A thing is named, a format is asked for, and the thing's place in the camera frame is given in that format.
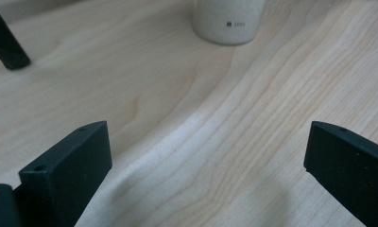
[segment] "black object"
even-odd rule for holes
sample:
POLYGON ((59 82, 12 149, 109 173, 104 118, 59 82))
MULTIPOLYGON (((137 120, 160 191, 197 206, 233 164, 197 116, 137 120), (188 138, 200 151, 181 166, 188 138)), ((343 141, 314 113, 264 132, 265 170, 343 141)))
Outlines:
POLYGON ((304 167, 367 226, 378 226, 378 145, 341 127, 313 122, 304 167))
POLYGON ((0 60, 9 70, 30 65, 30 59, 0 15, 0 60))
POLYGON ((0 227, 74 226, 112 168, 106 122, 81 127, 0 184, 0 227))

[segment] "mug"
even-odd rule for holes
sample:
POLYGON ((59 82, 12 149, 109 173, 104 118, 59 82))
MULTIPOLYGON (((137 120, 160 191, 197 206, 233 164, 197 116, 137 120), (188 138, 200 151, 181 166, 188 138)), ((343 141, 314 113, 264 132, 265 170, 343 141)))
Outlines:
POLYGON ((266 0, 195 0, 193 29, 218 44, 244 44, 254 39, 266 0))

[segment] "white container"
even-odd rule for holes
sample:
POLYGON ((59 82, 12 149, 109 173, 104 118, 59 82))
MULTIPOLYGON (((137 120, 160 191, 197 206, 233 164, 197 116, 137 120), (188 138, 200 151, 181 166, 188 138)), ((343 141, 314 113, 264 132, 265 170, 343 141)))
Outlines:
POLYGON ((195 0, 193 28, 218 44, 244 44, 254 39, 266 0, 195 0))

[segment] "table surface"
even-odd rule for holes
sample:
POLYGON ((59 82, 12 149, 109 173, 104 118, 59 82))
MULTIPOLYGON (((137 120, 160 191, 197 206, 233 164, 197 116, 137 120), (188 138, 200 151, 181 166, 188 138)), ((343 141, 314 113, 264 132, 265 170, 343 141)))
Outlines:
POLYGON ((254 41, 192 0, 0 0, 33 64, 0 62, 0 183, 107 120, 113 168, 77 226, 363 226, 303 167, 310 124, 378 143, 378 0, 269 0, 254 41))

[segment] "black leg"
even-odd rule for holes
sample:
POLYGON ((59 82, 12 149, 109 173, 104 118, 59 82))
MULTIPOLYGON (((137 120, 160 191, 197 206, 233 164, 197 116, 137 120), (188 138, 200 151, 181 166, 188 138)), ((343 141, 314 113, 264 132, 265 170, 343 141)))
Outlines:
POLYGON ((30 65, 30 59, 0 15, 0 60, 9 70, 30 65))

